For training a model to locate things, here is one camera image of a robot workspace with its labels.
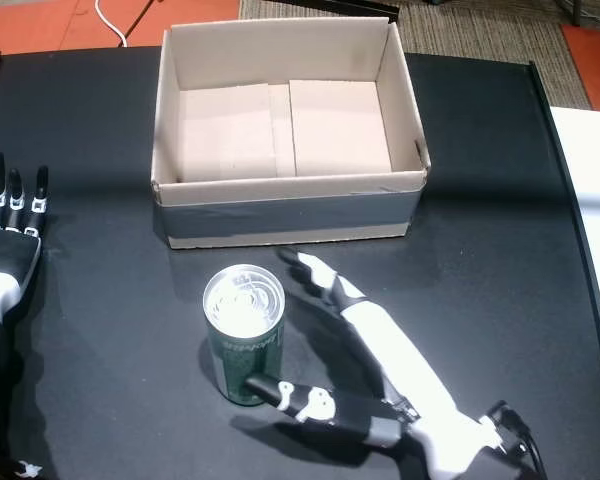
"gray carpet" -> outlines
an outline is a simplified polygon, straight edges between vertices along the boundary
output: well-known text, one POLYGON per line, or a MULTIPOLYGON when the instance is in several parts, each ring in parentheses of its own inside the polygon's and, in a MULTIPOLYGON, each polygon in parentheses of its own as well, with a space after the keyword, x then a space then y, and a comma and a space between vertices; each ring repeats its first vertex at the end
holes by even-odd
MULTIPOLYGON (((453 0, 400 6, 406 52, 528 63, 538 66, 551 105, 589 109, 560 28, 569 18, 553 0, 453 0)), ((600 0, 584 2, 600 15, 600 0)), ((241 0, 240 18, 328 16, 331 13, 266 0, 241 0)))

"cardboard box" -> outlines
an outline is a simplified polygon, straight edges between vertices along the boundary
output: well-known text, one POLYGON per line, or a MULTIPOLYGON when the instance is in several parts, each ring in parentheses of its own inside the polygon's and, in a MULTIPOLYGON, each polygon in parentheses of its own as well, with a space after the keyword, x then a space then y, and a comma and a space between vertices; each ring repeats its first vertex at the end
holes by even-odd
POLYGON ((151 183, 172 248, 404 235, 429 168, 387 19, 165 32, 151 183))

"fingertip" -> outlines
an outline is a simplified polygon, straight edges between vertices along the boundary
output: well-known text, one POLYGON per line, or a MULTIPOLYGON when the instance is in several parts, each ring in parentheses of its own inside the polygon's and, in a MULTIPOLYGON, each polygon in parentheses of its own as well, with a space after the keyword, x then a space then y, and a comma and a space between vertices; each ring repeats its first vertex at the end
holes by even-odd
POLYGON ((9 190, 13 198, 22 196, 22 178, 20 178, 20 172, 17 168, 9 170, 9 190))
POLYGON ((279 383, 280 380, 269 375, 254 373, 246 378, 244 386, 268 404, 276 406, 281 400, 279 383))
POLYGON ((36 176, 36 197, 45 198, 49 187, 49 167, 42 165, 36 176))

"can lid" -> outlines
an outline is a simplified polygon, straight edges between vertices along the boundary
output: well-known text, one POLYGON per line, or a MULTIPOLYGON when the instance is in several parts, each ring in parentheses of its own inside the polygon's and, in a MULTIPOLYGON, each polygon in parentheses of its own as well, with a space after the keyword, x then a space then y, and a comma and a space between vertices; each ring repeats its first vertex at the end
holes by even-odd
POLYGON ((209 322, 225 335, 258 337, 282 318, 284 290, 262 267, 233 265, 209 280, 203 308, 209 322))

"black cable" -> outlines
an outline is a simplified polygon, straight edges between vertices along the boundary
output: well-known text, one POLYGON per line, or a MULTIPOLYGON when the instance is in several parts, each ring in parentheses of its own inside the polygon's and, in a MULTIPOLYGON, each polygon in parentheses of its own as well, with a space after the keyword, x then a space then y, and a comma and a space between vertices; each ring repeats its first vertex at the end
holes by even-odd
POLYGON ((542 480, 547 480, 547 471, 544 469, 544 464, 542 463, 542 457, 540 456, 540 451, 538 450, 538 446, 536 442, 533 440, 531 435, 525 435, 522 438, 527 450, 529 451, 529 456, 531 457, 531 461, 533 461, 533 467, 535 468, 538 475, 542 480))
MULTIPOLYGON (((142 20, 142 17, 144 17, 145 13, 147 13, 147 10, 149 10, 149 7, 151 7, 151 5, 153 5, 154 1, 155 0, 148 0, 148 2, 145 4, 145 6, 142 9, 142 11, 140 12, 140 14, 136 17, 136 19, 133 21, 133 23, 131 24, 129 29, 125 32, 125 34, 124 34, 125 38, 129 38, 129 35, 131 35, 131 33, 136 28, 138 23, 140 23, 140 20, 142 20)), ((118 43, 118 47, 121 47, 121 46, 122 46, 122 42, 118 43)))

